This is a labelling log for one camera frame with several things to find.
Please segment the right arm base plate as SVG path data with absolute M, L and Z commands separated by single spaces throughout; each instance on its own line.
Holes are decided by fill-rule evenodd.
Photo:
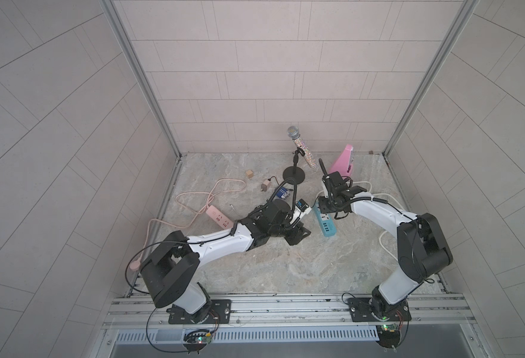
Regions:
M 345 298 L 353 322 L 410 322 L 411 313 L 406 299 L 387 304 L 382 297 Z

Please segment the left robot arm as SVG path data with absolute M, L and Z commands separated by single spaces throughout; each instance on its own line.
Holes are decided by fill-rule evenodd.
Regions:
M 288 183 L 293 186 L 291 204 L 273 194 L 265 204 L 222 231 L 198 237 L 173 231 L 163 241 L 145 246 L 149 255 L 137 252 L 125 270 L 141 274 L 145 293 L 156 308 L 182 310 L 190 322 L 204 322 L 215 313 L 208 292 L 192 280 L 199 268 L 231 254 L 257 249 L 271 237 L 282 237 L 296 246 L 311 234 L 302 219 L 312 206 L 297 198 L 295 179 L 288 178 L 278 187 L 283 189 Z

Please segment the pink power strip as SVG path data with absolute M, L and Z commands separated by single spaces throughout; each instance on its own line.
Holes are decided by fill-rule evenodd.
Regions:
M 224 215 L 214 205 L 209 206 L 205 213 L 207 214 L 207 216 L 210 217 L 210 219 L 213 220 L 214 223 L 216 223 L 223 230 L 233 227 L 233 221 L 230 220 L 226 215 Z

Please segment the beige USB charger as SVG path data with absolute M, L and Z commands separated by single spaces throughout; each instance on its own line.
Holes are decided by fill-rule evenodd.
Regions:
M 268 191 L 268 189 L 271 187 L 271 181 L 270 180 L 264 180 L 262 183 L 261 183 L 261 191 L 262 192 L 266 192 Z

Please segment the teal power strip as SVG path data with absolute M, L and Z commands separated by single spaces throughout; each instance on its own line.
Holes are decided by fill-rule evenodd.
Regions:
M 328 213 L 322 213 L 318 206 L 314 206 L 314 212 L 323 235 L 325 237 L 335 236 L 337 234 L 337 230 L 330 215 Z

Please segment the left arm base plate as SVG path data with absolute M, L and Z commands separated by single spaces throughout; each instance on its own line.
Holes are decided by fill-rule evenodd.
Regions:
M 228 324 L 231 305 L 230 299 L 215 299 L 207 301 L 197 312 L 188 313 L 183 307 L 173 304 L 169 310 L 168 323 L 170 325 Z

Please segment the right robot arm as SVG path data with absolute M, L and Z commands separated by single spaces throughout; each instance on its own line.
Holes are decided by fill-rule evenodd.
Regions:
M 380 226 L 397 242 L 398 268 L 372 292 L 370 311 L 385 321 L 409 294 L 453 262 L 453 254 L 438 219 L 430 213 L 415 214 L 378 198 L 339 172 L 322 177 L 324 196 L 318 198 L 322 213 L 354 213 Z

